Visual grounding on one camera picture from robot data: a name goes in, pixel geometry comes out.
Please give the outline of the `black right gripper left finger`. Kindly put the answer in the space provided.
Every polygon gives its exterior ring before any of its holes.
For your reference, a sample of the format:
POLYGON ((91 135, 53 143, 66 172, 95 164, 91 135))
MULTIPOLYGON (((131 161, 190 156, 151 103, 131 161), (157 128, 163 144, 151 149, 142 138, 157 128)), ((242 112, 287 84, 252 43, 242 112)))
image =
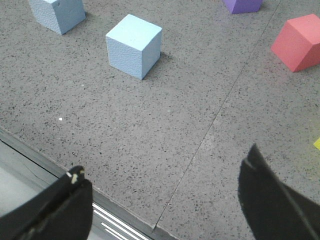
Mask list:
POLYGON ((0 218, 2 240, 86 240, 93 222, 93 186, 78 165, 0 218))

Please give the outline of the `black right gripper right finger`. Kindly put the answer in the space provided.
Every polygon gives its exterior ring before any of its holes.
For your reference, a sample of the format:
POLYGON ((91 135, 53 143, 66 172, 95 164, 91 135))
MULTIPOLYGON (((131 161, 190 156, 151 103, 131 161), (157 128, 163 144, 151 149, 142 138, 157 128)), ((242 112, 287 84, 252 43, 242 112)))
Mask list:
POLYGON ((284 184, 256 144, 242 160, 238 199, 257 240, 318 240, 320 206, 284 184))

